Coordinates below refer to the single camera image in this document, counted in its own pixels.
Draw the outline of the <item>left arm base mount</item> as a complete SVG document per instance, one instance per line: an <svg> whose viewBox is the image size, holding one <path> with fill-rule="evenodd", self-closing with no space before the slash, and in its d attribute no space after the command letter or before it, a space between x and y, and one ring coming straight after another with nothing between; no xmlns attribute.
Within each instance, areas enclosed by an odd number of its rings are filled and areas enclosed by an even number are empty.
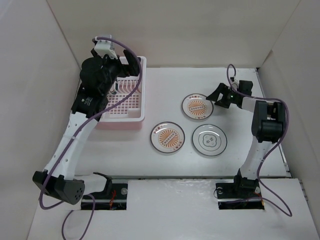
<svg viewBox="0 0 320 240"><path fill-rule="evenodd" d="M124 211L127 209L128 182L116 181L112 183L110 193L93 192L96 211Z"/></svg>

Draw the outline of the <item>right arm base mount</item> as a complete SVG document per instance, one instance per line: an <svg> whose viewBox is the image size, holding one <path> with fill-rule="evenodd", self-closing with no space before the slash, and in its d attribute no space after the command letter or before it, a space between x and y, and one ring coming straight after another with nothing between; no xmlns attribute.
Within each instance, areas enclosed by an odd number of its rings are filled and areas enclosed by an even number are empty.
<svg viewBox="0 0 320 240"><path fill-rule="evenodd" d="M233 182L215 184L219 210L264 210L260 186L243 188Z"/></svg>

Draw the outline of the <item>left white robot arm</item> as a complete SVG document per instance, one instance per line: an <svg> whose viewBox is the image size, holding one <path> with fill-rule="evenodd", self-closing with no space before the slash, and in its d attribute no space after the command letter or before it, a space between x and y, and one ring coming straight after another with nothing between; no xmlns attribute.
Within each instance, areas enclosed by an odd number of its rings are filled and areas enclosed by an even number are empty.
<svg viewBox="0 0 320 240"><path fill-rule="evenodd" d="M124 49L123 53L126 64L119 56L99 55L95 50L91 51L92 57L82 62L81 83L63 137L43 171L36 171L32 177L40 189L39 205L43 210L49 209L44 205L44 196L58 200L59 204L75 205L83 196L93 193L102 199L111 195L111 177L94 172L76 178L75 170L84 144L108 109L107 95L117 78L141 76L141 59L132 50Z"/></svg>

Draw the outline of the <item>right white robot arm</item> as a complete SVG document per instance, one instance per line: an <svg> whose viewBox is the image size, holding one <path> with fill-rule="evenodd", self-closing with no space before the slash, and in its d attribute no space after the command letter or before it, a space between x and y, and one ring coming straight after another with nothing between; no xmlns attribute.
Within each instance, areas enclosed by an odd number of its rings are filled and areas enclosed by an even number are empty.
<svg viewBox="0 0 320 240"><path fill-rule="evenodd" d="M260 194L260 171L270 150L284 136L287 119L286 107L279 100L265 100L252 96L253 82L240 80L227 86L220 83L206 97L216 106L229 108L231 104L253 114L251 123L252 144L245 162L233 182L216 184L218 199L249 199Z"/></svg>

